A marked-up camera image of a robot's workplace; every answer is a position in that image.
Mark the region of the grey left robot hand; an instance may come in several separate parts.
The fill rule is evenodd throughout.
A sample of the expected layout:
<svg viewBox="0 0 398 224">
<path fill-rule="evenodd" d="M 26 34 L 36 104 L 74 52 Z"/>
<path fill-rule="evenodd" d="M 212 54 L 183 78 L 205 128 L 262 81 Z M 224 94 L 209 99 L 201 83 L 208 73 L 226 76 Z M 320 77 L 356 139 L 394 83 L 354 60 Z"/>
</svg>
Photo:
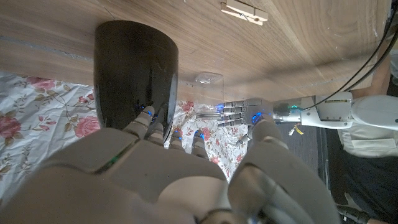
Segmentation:
<svg viewBox="0 0 398 224">
<path fill-rule="evenodd" d="M 247 133 L 236 141 L 236 146 L 246 144 L 252 138 L 252 129 L 260 121 L 271 123 L 273 119 L 273 104 L 263 98 L 249 98 L 241 101 L 220 103 L 216 106 L 221 113 L 221 123 L 218 127 L 246 125 Z"/>
</svg>

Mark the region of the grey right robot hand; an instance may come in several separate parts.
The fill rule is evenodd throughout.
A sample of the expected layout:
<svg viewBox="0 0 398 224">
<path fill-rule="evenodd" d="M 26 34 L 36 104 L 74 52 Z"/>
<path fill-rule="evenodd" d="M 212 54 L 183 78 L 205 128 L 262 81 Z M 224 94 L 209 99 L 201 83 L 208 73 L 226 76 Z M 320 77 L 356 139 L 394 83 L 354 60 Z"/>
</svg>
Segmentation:
<svg viewBox="0 0 398 224">
<path fill-rule="evenodd" d="M 169 148 L 153 107 L 122 131 L 101 129 L 45 160 L 1 207 L 2 223 L 339 223 L 325 184 L 258 122 L 232 178 L 207 158 Z"/>
</svg>

